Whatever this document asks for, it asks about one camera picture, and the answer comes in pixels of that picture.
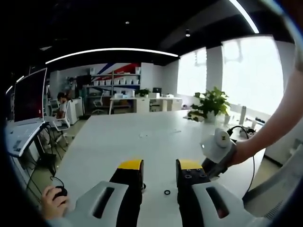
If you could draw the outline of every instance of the laptop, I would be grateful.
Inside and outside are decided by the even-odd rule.
[[[15,84],[14,123],[5,133],[10,155],[22,156],[24,149],[45,122],[43,94],[47,69],[36,71]]]

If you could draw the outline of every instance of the white table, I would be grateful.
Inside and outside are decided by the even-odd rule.
[[[56,176],[71,199],[77,199],[100,181],[109,181],[119,164],[144,160],[147,189],[138,217],[138,227],[181,227],[177,203],[176,159],[202,163],[205,157],[199,142],[213,134],[215,125],[188,121],[187,111],[91,116],[69,147]],[[255,156],[256,172],[264,151]],[[253,176],[253,161],[230,167],[217,180],[242,198]]]
[[[110,98],[110,105],[109,105],[109,111],[108,114],[111,114],[112,108],[113,108],[113,102],[114,101],[120,101],[120,100],[135,100],[136,105],[136,112],[137,113],[148,113],[150,111],[150,100],[161,100],[162,101],[162,111],[168,110],[168,101],[182,101],[182,98],[176,98],[176,97],[159,97],[159,98],[146,98],[146,97],[128,97],[128,98],[116,98],[111,97]],[[173,109],[173,103],[171,103],[169,111],[174,110]]]

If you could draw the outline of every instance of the computer monitor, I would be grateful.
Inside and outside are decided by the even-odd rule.
[[[14,122],[43,121],[43,93],[46,70],[34,72],[15,85]]]
[[[152,92],[153,93],[162,93],[162,88],[160,88],[160,87],[153,87],[153,89],[152,89]]]

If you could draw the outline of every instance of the computer mouse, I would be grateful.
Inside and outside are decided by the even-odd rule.
[[[61,192],[57,193],[54,198],[53,198],[53,201],[59,197],[59,196],[67,196],[67,190],[63,187],[63,186],[56,186],[56,188],[60,188],[61,189]]]

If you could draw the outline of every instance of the green leaves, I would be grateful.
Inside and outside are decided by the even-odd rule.
[[[204,98],[201,98],[201,93],[196,92],[194,97],[199,98],[200,105],[192,104],[191,107],[196,111],[191,111],[190,114],[203,116],[207,118],[207,113],[213,111],[214,115],[227,114],[227,106],[230,106],[230,103],[227,102],[228,96],[224,91],[220,91],[217,87],[214,87],[212,91],[207,90],[205,93],[202,93]]]

